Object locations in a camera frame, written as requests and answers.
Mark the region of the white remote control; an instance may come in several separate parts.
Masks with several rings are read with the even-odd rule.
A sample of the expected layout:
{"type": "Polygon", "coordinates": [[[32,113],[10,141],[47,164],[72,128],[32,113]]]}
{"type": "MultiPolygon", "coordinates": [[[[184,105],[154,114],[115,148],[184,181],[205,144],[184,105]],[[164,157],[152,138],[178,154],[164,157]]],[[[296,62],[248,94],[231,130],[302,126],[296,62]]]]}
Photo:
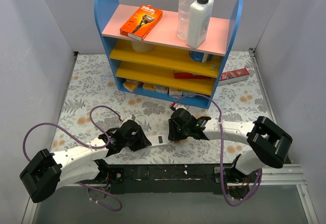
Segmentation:
{"type": "Polygon", "coordinates": [[[148,140],[150,141],[151,145],[150,148],[153,147],[161,147],[161,146],[167,146],[170,144],[173,144],[173,141],[168,140],[166,135],[154,135],[148,137],[148,140]]]}

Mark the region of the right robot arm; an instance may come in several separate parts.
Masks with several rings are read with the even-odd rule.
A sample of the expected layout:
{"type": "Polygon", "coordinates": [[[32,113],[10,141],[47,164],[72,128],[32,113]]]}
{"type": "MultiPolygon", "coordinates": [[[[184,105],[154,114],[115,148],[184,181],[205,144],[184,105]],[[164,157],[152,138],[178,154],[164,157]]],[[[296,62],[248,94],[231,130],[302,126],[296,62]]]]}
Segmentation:
{"type": "Polygon", "coordinates": [[[188,137],[199,140],[225,140],[249,145],[252,149],[233,160],[226,177],[242,182],[265,166],[281,169],[293,142],[292,137],[267,117],[254,122],[219,122],[211,117],[195,118],[186,109],[176,109],[169,118],[170,141],[188,137]]]}

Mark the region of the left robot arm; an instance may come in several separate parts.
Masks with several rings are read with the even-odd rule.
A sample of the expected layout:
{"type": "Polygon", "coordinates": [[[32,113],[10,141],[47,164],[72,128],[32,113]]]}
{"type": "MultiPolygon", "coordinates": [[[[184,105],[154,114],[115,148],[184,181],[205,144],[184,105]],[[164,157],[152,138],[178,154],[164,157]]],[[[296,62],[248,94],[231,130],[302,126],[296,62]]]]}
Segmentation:
{"type": "Polygon", "coordinates": [[[108,179],[105,158],[123,148],[137,151],[151,145],[141,126],[134,120],[127,120],[121,127],[111,128],[89,143],[63,151],[40,150],[28,160],[19,177],[32,201],[39,203],[71,183],[91,179],[105,182],[108,179]]]}

